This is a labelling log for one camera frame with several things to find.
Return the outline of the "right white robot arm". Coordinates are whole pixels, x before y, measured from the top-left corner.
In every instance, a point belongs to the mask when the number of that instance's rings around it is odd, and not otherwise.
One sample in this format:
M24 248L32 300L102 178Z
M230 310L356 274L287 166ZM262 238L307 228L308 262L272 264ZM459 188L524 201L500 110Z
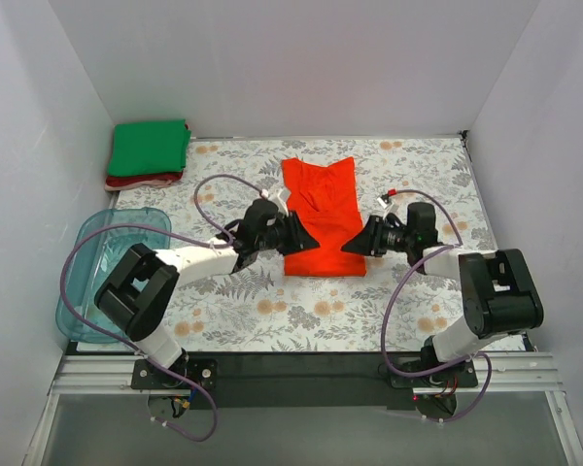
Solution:
M362 231L341 250L368 257L381 257L388 251L406 255L409 270L396 286L383 316L381 352L393 374L423 378L439 386L453 378L457 365L487 345L539 327L544 311L520 250L466 250L461 244L446 245L439 241L435 223L435 207L415 202L407 207L405 221L392 212L370 216ZM458 283L463 314L426 341L419 369L406 372L391 362L386 333L395 301L416 273Z

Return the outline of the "orange t-shirt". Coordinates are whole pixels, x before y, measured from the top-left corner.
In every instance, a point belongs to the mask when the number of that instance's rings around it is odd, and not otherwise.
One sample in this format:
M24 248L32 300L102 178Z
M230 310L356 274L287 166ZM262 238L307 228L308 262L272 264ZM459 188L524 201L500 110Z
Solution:
M363 228L356 190L355 161L347 157L328 166L296 158L282 162L288 208L296 212L319 243L313 250L285 258L284 272L296 277L363 277L365 259L341 248Z

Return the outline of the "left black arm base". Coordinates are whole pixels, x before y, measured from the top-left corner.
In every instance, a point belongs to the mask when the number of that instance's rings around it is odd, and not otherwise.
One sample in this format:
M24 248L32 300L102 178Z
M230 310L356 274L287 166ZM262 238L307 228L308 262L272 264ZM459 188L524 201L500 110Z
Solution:
M219 365L215 359L180 359L170 371L191 380L205 389L212 389L217 382ZM135 362L130 382L132 389L189 389L189 385L175 376L156 368L152 362L139 359Z

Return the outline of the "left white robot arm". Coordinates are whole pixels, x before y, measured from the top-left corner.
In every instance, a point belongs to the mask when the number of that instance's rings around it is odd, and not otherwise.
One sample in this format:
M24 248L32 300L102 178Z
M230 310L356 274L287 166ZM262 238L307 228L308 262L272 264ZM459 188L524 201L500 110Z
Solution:
M176 287L237 273L264 250L287 256L319 246L296 212L257 199L204 246L152 250L133 245L97 290L94 304L155 363L155 378L175 388L186 380L188 366L181 359L185 352L162 321Z

